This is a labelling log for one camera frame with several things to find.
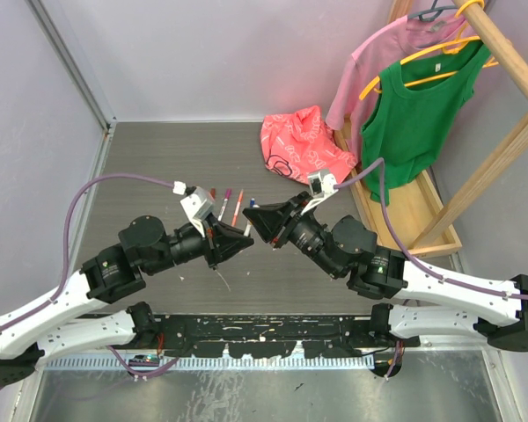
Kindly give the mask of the orange ballpoint pen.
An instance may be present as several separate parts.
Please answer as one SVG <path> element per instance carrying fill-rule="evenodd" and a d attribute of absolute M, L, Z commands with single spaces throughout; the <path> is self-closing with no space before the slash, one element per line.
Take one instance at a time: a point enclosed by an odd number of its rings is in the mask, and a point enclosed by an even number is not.
<path fill-rule="evenodd" d="M 239 215 L 239 212 L 240 212 L 240 208 L 241 208 L 243 199 L 244 199 L 244 189 L 241 189 L 241 191 L 238 194 L 238 199 L 237 199 L 237 202 L 236 202 L 236 205 L 235 205 L 235 209 L 234 209 L 234 213 L 233 213 L 233 217 L 232 217 L 232 221 L 231 221 L 231 226 L 232 227 L 235 227 L 236 224 L 237 224 L 238 215 Z"/>

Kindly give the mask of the white ballpoint pen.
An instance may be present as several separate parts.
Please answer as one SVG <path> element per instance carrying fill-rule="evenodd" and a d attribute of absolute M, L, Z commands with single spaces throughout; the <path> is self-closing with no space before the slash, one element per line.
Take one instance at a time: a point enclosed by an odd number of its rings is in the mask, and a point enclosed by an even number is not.
<path fill-rule="evenodd" d="M 218 215 L 218 221 L 221 221 L 223 219 L 227 204 L 228 204 L 228 199 L 225 198 L 224 201 L 223 201 L 223 204 L 221 206 L 219 215 Z"/>

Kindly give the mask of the white yellow-tipped pen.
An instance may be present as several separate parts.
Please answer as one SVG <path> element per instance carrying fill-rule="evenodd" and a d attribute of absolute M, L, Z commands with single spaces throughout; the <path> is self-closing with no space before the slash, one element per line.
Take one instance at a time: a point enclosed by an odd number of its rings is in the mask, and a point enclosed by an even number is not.
<path fill-rule="evenodd" d="M 251 223 L 248 222 L 247 225 L 246 225 L 246 228 L 244 230 L 244 236 L 249 236 L 250 231 L 251 231 L 251 227 L 252 227 Z"/>

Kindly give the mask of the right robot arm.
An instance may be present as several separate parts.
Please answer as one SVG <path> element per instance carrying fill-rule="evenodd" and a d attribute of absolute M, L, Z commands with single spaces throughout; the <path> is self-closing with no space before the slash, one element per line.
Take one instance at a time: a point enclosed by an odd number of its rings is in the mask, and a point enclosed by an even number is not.
<path fill-rule="evenodd" d="M 378 245 L 377 234 L 351 215 L 328 227 L 312 204 L 302 192 L 243 214 L 265 243 L 275 249 L 293 244 L 331 278 L 345 278 L 349 290 L 377 301 L 368 325 L 373 343 L 467 336 L 528 353 L 528 275 L 489 280 L 445 270 Z"/>

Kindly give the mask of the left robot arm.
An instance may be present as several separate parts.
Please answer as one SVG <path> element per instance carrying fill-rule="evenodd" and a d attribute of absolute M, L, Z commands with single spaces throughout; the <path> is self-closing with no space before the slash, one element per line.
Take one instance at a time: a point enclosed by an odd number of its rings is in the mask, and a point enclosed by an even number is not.
<path fill-rule="evenodd" d="M 157 217 L 138 217 L 119 233 L 117 244 L 84 262 L 59 294 L 45 294 L 0 316 L 0 388 L 66 354 L 102 346 L 153 346 L 160 329 L 146 302 L 99 319 L 82 316 L 144 289 L 145 276 L 197 258 L 216 268 L 254 243 L 214 216 L 204 227 L 200 234 L 187 223 L 167 234 Z"/>

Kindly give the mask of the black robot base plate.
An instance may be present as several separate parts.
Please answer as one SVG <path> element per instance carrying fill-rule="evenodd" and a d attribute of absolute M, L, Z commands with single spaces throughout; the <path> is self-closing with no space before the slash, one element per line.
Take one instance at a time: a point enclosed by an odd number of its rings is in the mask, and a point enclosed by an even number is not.
<path fill-rule="evenodd" d="M 288 357 L 302 346 L 313 359 L 362 357 L 368 349 L 382 351 L 396 339 L 377 334 L 370 319 L 327 315 L 158 315 L 157 329 L 142 340 L 116 346 L 120 350 L 160 348 L 168 357 L 233 359 Z"/>

